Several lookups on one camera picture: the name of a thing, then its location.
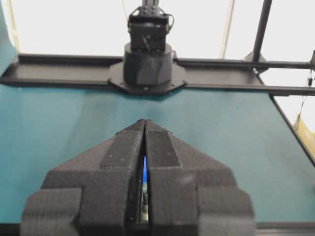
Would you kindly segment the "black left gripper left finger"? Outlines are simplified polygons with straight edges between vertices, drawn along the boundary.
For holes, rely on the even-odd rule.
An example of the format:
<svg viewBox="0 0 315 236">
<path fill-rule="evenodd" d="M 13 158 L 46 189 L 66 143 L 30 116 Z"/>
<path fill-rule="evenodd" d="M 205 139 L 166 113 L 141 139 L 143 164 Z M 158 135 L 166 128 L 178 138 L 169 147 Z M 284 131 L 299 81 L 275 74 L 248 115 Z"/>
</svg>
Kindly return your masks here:
<svg viewBox="0 0 315 236">
<path fill-rule="evenodd" d="M 20 235 L 127 235 L 140 211 L 145 123 L 50 170 L 27 199 Z"/>
</svg>

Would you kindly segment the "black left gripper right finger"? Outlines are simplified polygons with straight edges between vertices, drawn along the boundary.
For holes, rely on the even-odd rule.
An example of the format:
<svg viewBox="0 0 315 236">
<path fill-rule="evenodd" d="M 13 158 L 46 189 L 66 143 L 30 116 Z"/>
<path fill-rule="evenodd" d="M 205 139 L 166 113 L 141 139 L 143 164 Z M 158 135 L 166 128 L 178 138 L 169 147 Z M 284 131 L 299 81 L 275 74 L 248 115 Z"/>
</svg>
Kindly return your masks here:
<svg viewBox="0 0 315 236">
<path fill-rule="evenodd" d="M 151 120 L 145 125 L 149 222 L 155 236 L 253 236 L 250 195 L 225 164 Z"/>
</svg>

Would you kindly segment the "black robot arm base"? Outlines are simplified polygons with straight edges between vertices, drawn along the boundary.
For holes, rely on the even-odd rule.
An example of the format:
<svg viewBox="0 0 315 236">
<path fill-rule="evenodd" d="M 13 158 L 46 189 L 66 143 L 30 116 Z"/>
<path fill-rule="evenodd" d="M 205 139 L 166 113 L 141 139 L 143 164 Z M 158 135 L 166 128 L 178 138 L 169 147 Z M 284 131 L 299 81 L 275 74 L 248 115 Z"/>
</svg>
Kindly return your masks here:
<svg viewBox="0 0 315 236">
<path fill-rule="evenodd" d="M 144 0 L 128 17 L 130 42 L 123 61 L 110 66 L 108 84 L 134 95 L 164 95 L 186 86 L 186 70 L 166 43 L 173 22 L 157 0 Z"/>
</svg>

